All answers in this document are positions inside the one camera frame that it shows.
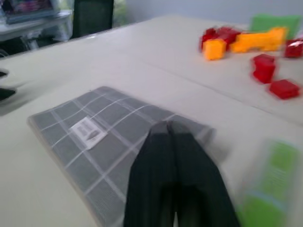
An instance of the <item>white label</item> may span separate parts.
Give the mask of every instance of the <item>white label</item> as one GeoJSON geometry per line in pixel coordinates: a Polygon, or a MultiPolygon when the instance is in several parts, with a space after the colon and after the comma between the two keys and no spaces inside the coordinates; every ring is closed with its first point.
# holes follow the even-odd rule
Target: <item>white label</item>
{"type": "Polygon", "coordinates": [[[70,128],[70,131],[82,141],[88,150],[92,149],[107,135],[106,131],[101,129],[88,117],[74,124],[70,128]]]}

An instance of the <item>white wall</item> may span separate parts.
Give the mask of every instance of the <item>white wall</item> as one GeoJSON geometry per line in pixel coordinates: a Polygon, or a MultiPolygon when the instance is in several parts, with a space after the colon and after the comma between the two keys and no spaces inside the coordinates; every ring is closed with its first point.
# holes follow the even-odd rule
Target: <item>white wall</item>
{"type": "Polygon", "coordinates": [[[303,15],[303,0],[126,0],[130,18],[140,22],[166,14],[248,23],[256,13],[303,15]]]}

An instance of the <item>gray plaid cloth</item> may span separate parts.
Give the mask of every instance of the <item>gray plaid cloth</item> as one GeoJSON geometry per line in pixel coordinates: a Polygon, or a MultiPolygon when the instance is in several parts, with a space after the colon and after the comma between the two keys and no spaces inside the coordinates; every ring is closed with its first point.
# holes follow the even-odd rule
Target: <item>gray plaid cloth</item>
{"type": "Polygon", "coordinates": [[[109,87],[97,88],[29,118],[104,227],[122,225],[130,167],[150,127],[163,120],[184,123],[204,145],[213,135],[208,126],[109,87]],[[87,116],[107,131],[90,150],[69,131],[87,116]]]}

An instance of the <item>green block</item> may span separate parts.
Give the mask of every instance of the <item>green block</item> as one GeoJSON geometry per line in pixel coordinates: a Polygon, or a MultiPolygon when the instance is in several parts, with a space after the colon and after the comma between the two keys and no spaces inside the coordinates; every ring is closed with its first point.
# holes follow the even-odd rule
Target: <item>green block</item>
{"type": "Polygon", "coordinates": [[[300,28],[301,16],[272,16],[269,14],[257,14],[250,22],[250,31],[266,32],[273,27],[287,27],[287,39],[293,39],[300,28]]]}
{"type": "Polygon", "coordinates": [[[246,192],[239,209],[243,227],[282,227],[289,207],[289,193],[295,184],[299,151],[282,142],[270,146],[262,175],[246,192]]]}

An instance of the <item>orange toy block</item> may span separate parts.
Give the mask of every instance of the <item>orange toy block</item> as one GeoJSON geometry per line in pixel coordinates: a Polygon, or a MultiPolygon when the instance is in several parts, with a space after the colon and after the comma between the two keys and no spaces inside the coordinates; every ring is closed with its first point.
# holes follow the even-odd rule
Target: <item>orange toy block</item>
{"type": "Polygon", "coordinates": [[[236,42],[231,44],[231,50],[235,53],[244,53],[254,48],[277,51],[285,42],[286,33],[287,28],[274,27],[265,33],[240,34],[236,42]]]}
{"type": "Polygon", "coordinates": [[[217,60],[224,57],[226,42],[222,39],[207,40],[204,45],[204,56],[207,60],[217,60]]]}

